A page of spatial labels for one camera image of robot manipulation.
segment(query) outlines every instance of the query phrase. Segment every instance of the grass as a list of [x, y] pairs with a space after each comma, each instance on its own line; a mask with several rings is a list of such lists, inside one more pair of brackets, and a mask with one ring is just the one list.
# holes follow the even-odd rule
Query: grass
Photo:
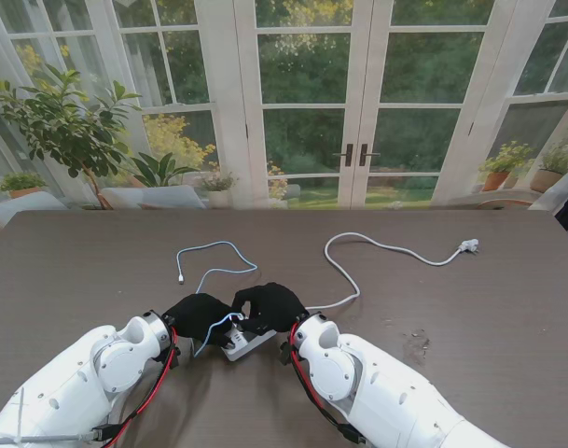
[[[366, 209], [391, 209], [392, 203], [401, 202], [401, 208], [428, 207], [433, 189], [393, 189], [370, 187], [367, 191]], [[332, 187], [302, 189], [299, 198], [288, 200], [288, 208], [304, 210], [328, 210], [338, 208], [338, 189]]]

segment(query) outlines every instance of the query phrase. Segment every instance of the tabletop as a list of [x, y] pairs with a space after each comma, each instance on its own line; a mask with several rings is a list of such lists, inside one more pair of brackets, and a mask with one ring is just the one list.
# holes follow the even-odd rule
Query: tabletop
[[[224, 302], [273, 281], [306, 306], [328, 304], [352, 292], [323, 255], [343, 231], [435, 260], [478, 238], [477, 256], [441, 268], [352, 240], [332, 245], [362, 296], [326, 315], [422, 373], [499, 441], [568, 447], [568, 235], [530, 211], [20, 213], [0, 237], [0, 410], [89, 329], [163, 312], [207, 269], [243, 266], [227, 246], [186, 254], [180, 286], [177, 249], [230, 240], [258, 265], [207, 279], [203, 291]], [[214, 347], [190, 360], [181, 341], [181, 366], [122, 446], [350, 446], [278, 361], [281, 339], [233, 363]]]

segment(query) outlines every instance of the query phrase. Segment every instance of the white power strip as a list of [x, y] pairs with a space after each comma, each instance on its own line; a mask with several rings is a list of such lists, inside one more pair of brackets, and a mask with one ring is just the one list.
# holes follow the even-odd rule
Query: white power strip
[[222, 350], [230, 361], [235, 361], [275, 336], [275, 330], [272, 329], [262, 336], [257, 336], [248, 331], [240, 331], [238, 327], [234, 325], [232, 329], [226, 333], [226, 336], [234, 343], [234, 348], [222, 348]]

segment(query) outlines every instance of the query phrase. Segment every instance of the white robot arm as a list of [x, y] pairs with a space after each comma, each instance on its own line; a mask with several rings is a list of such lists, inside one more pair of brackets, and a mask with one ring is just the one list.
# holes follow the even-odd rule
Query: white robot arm
[[0, 412], [0, 446], [74, 447], [75, 441], [28, 440], [91, 434], [138, 382], [146, 362], [165, 355], [172, 340], [153, 312], [132, 318], [121, 331], [92, 329], [12, 395]]
[[378, 448], [506, 448], [455, 412], [429, 381], [313, 315], [291, 338], [316, 392]]

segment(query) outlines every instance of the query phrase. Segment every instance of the black glove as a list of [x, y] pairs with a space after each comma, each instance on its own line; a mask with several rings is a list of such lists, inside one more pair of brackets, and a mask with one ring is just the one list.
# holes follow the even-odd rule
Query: black glove
[[240, 326], [259, 336], [271, 329], [279, 332], [289, 331], [297, 322], [297, 318], [308, 315], [296, 294], [277, 283], [238, 291], [231, 304], [232, 312], [240, 313], [248, 301], [250, 315], [248, 320], [240, 322]]
[[[163, 318], [167, 321], [170, 320], [170, 317], [173, 319], [173, 327], [178, 336], [204, 341], [209, 327], [229, 313], [231, 313], [231, 308], [224, 302], [209, 294], [201, 293], [184, 297], [166, 311]], [[225, 347], [228, 343], [231, 343], [230, 338], [225, 334], [230, 329], [231, 322], [229, 320], [213, 327], [207, 343]]]

